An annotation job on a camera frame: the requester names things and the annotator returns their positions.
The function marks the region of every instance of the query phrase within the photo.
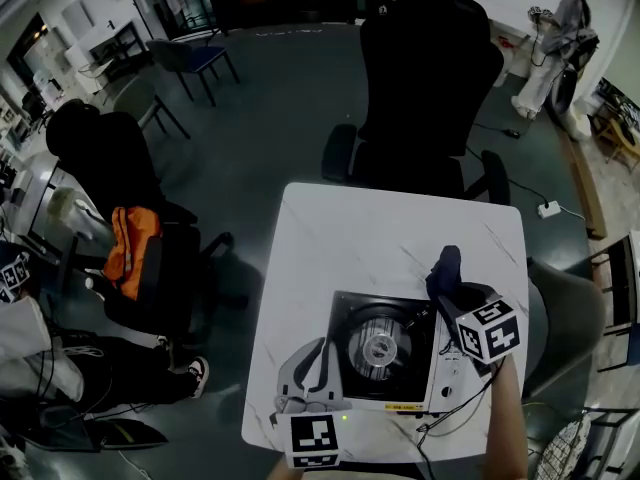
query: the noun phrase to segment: white box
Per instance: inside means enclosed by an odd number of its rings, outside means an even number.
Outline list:
[[[498,300],[456,319],[463,352],[490,364],[520,345],[518,318],[512,307]]]

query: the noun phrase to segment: power strip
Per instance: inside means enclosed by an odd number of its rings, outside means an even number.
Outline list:
[[[541,219],[548,219],[554,215],[558,215],[562,209],[558,204],[558,201],[550,201],[549,203],[541,204],[538,206],[538,215]]]

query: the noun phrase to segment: yellow label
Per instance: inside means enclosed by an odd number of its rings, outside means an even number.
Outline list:
[[[386,411],[421,411],[422,404],[385,404]]]

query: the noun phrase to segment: gray chair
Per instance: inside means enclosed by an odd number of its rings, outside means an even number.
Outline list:
[[[157,96],[154,88],[138,76],[125,85],[114,98],[113,110],[114,112],[126,112],[132,116],[138,121],[141,130],[144,130],[144,127],[147,126],[151,119],[155,119],[162,132],[167,133],[158,115],[160,110],[164,110],[167,116],[169,116],[169,119],[173,121],[173,124],[178,127],[184,136],[187,139],[191,138],[173,114],[169,112],[169,109],[163,101]]]
[[[529,353],[544,346],[540,361],[524,383],[522,398],[531,398],[589,357],[605,326],[605,303],[591,281],[529,262],[529,279],[538,288],[549,324],[546,344],[529,336]]]
[[[191,48],[188,44],[174,43],[173,41],[167,41],[164,39],[154,39],[153,41],[147,41],[147,48],[153,54],[154,60],[156,60],[167,71],[173,71],[178,75],[180,83],[187,91],[187,96],[193,101],[193,96],[189,91],[187,83],[182,77],[182,73],[193,73],[200,77],[204,90],[207,91],[211,104],[215,107],[216,100],[211,94],[211,90],[207,85],[207,81],[204,79],[204,71],[209,68],[216,77],[216,80],[220,80],[218,73],[213,68],[213,63],[218,59],[224,58],[229,66],[229,71],[233,75],[236,83],[240,83],[238,74],[231,64],[227,49],[222,46],[202,46],[199,48]]]

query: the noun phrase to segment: circular metal part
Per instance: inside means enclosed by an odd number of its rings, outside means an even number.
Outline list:
[[[365,342],[362,353],[371,366],[383,368],[391,364],[398,355],[398,345],[391,336],[378,334]]]
[[[382,316],[365,320],[350,332],[348,355],[360,375],[384,381],[405,366],[411,348],[404,326]]]

